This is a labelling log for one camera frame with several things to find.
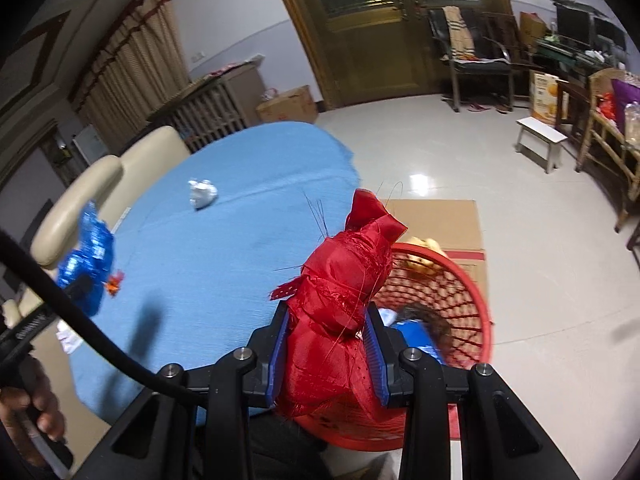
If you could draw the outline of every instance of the human hand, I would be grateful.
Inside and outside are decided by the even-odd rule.
[[[51,440],[61,440],[65,434],[65,417],[60,413],[58,398],[51,391],[51,383],[40,362],[32,359],[36,373],[36,388],[33,397],[18,388],[7,386],[0,390],[0,421],[23,458],[37,467],[47,465],[46,461],[35,449],[31,439],[18,421],[15,412],[25,410],[30,404],[42,412],[37,421],[39,430]]]

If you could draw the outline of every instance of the door frame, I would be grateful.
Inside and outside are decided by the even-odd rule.
[[[337,82],[331,75],[329,60],[324,56],[320,38],[316,32],[309,27],[309,24],[313,23],[313,21],[311,15],[309,15],[305,6],[302,4],[303,0],[283,1],[291,17],[291,21],[298,32],[302,47],[305,49],[311,70],[316,76],[316,82],[322,93],[326,109],[334,110],[335,108],[342,108],[344,104],[340,98]],[[499,2],[503,12],[513,14],[511,0],[499,0]]]

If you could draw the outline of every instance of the small bench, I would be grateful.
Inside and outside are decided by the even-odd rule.
[[[521,126],[518,142],[516,143],[516,151],[519,153],[522,150],[522,136],[524,132],[529,132],[542,140],[548,145],[546,172],[551,173],[554,168],[560,165],[560,144],[563,140],[567,139],[567,136],[533,117],[527,117],[516,122]]]

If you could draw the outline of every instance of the purple pillow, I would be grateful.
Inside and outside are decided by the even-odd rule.
[[[620,79],[612,79],[613,97],[616,102],[616,124],[620,133],[625,135],[625,108],[629,103],[640,103],[640,88],[630,85]]]

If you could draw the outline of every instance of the red ribbon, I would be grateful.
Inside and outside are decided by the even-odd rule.
[[[385,416],[360,334],[365,307],[391,272],[391,246],[405,231],[372,192],[358,189],[344,231],[326,238],[300,276],[271,294],[272,300],[292,295],[287,364],[277,399],[285,416],[308,415],[350,392],[369,416]]]

